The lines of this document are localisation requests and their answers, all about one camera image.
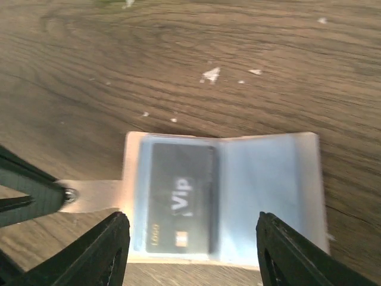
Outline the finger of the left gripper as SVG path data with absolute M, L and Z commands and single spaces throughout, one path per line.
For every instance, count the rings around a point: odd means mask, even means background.
M 1 185 L 25 194 L 1 200 L 1 222 L 24 222 L 59 211 L 65 188 L 57 179 L 1 147 Z

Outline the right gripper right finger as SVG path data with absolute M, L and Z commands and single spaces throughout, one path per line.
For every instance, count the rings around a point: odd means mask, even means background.
M 376 285 L 325 253 L 272 213 L 256 226 L 260 273 L 265 286 Z

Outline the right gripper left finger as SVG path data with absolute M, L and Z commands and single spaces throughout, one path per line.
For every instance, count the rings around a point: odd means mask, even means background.
M 24 285 L 122 285 L 129 221 L 114 212 L 23 278 Z

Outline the pink leather card holder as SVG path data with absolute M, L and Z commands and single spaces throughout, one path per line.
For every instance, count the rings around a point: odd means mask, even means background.
M 149 182 L 154 143 L 209 145 L 216 149 L 210 249 L 207 255 L 148 253 Z M 61 180 L 70 193 L 66 213 L 117 208 L 130 222 L 130 263 L 207 264 L 258 269 L 261 212 L 272 213 L 329 251 L 319 138 L 312 132 L 206 138 L 129 132 L 122 179 Z

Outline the black VIP card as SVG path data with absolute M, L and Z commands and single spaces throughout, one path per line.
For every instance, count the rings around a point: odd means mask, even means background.
M 207 255 L 216 149 L 154 143 L 145 249 L 155 254 Z

